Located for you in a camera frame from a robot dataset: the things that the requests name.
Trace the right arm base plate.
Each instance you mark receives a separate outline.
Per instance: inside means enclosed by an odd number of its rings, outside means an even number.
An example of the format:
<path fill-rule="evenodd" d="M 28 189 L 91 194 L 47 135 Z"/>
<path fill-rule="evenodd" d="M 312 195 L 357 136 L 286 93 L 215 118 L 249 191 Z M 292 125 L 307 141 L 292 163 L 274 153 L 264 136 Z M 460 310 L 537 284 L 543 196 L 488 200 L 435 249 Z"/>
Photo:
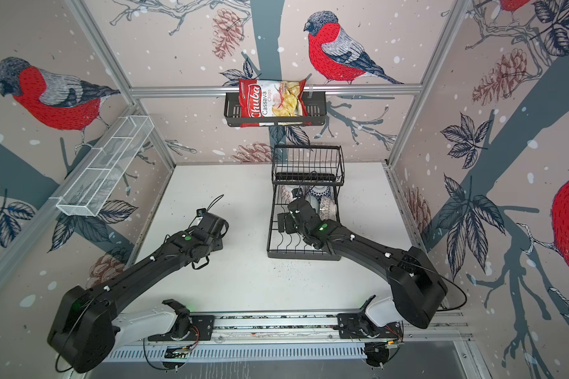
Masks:
<path fill-rule="evenodd" d="M 401 322 L 377 326 L 364 314 L 351 313 L 337 314 L 337 325 L 334 329 L 338 331 L 339 337 L 343 340 L 401 340 L 404 334 Z"/>

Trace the blue geometric patterned bowl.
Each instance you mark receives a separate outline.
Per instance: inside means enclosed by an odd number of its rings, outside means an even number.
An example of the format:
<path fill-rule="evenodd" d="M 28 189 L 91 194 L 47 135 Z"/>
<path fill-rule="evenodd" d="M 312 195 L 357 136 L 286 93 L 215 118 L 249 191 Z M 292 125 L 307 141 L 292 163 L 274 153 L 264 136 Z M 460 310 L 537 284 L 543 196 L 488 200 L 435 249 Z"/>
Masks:
<path fill-rule="evenodd" d="M 291 202 L 295 201 L 298 197 L 299 191 L 300 188 L 298 186 L 293 186 L 293 185 L 280 186 L 281 203 L 284 205 L 288 205 Z"/>

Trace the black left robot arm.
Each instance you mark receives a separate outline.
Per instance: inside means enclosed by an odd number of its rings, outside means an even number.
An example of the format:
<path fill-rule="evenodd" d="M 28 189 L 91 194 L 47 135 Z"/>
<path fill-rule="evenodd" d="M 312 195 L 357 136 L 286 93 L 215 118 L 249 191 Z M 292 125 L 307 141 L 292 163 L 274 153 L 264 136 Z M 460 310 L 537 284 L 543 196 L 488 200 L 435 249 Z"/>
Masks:
<path fill-rule="evenodd" d="M 132 340 L 132 329 L 143 320 L 123 320 L 120 314 L 139 296 L 179 269 L 223 247 L 229 223 L 205 213 L 199 224 L 166 238 L 152 254 L 128 270 L 88 289 L 71 288 L 63 295 L 47 342 L 79 373 L 98 366 L 118 347 Z"/>

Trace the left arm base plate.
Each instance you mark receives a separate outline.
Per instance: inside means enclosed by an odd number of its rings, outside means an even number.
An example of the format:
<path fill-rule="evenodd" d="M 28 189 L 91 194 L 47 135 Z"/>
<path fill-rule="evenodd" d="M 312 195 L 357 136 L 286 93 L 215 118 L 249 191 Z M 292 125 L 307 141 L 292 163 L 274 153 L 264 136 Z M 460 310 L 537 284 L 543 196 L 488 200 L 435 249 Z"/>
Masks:
<path fill-rule="evenodd" d="M 213 315 L 191 314 L 187 319 L 179 318 L 175 325 L 163 334 L 148 338 L 151 342 L 210 341 L 216 318 Z"/>

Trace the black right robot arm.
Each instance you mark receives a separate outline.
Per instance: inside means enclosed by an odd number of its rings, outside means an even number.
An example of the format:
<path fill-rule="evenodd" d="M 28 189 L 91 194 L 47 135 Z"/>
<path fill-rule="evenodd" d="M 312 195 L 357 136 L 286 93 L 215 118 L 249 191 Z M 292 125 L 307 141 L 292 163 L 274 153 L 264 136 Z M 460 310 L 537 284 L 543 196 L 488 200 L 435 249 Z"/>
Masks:
<path fill-rule="evenodd" d="M 447 295 L 443 276 L 423 250 L 385 246 L 336 220 L 323 220 L 304 199 L 296 199 L 278 214 L 278 227 L 289 235 L 299 235 L 317 250 L 345 257 L 383 278 L 390 285 L 398 313 L 417 328 L 428 328 Z"/>

